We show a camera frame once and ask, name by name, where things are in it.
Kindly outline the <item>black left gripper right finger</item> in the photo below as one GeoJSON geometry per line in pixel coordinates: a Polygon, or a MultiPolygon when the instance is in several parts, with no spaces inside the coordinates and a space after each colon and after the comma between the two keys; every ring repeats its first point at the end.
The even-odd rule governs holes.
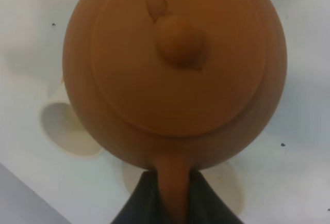
{"type": "Polygon", "coordinates": [[[243,224],[217,196],[199,171],[190,172],[188,223],[243,224]]]}

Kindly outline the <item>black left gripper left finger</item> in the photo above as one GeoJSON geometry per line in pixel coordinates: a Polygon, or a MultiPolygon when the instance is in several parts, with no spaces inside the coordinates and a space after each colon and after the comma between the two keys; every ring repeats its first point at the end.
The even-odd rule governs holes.
{"type": "Polygon", "coordinates": [[[157,172],[146,171],[140,177],[131,197],[111,223],[162,224],[166,221],[159,196],[157,172]]]}

